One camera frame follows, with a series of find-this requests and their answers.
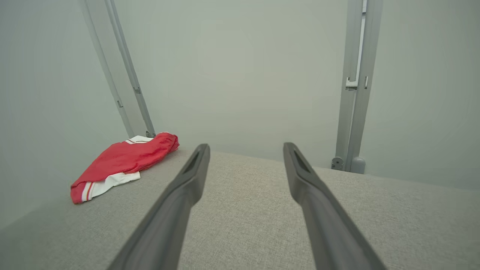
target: red garment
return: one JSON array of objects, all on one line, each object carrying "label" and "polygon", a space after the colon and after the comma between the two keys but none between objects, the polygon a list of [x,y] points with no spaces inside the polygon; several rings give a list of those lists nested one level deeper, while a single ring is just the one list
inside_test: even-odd
[{"label": "red garment", "polygon": [[75,204],[82,203],[82,192],[86,182],[105,180],[109,175],[146,170],[160,162],[168,153],[177,150],[178,137],[160,133],[149,142],[124,141],[115,143],[103,151],[97,159],[75,181],[70,196]]}]

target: red fabric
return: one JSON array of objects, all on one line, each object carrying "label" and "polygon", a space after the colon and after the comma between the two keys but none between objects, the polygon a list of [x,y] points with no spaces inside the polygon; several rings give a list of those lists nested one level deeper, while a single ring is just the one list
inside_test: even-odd
[{"label": "red fabric", "polygon": [[146,170],[161,161],[168,153],[177,150],[178,137],[160,133],[146,143],[115,143],[103,151],[75,181],[70,190],[73,203],[82,203],[86,182],[105,180],[119,172],[133,173]]}]

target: gray textured fabric surface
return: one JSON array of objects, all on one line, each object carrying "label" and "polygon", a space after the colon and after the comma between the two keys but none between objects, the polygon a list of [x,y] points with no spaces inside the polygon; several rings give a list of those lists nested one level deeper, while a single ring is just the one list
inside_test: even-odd
[{"label": "gray textured fabric surface", "polygon": [[[0,232],[0,269],[105,269],[190,155],[92,201],[68,197]],[[480,193],[315,168],[389,269],[480,269]],[[179,269],[313,269],[282,162],[212,152]]]}]

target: folded clothing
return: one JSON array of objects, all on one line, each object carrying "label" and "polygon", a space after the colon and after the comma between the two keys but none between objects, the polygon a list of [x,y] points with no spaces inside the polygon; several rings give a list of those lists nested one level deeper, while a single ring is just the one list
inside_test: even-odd
[{"label": "folded clothing", "polygon": [[178,137],[168,132],[155,138],[135,136],[111,145],[72,184],[73,203],[89,201],[114,186],[140,179],[140,171],[152,167],[178,146]]}]

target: red stripe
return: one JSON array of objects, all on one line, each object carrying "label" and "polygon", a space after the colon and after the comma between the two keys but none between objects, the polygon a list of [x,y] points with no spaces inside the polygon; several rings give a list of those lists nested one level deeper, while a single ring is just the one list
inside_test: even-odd
[{"label": "red stripe", "polygon": [[92,188],[92,184],[93,182],[90,182],[90,186],[88,187],[88,191],[87,191],[87,201],[88,201],[88,194],[90,193],[90,188]]}]

